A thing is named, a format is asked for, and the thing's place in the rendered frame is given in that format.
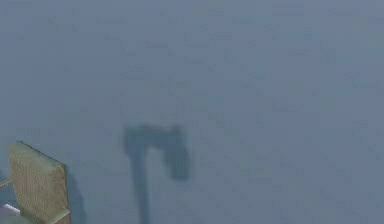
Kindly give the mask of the tan woven box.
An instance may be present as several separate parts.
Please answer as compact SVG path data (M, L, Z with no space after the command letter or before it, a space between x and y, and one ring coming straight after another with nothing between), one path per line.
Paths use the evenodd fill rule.
M71 224L66 166L16 141L9 145L10 177L21 216L31 224Z

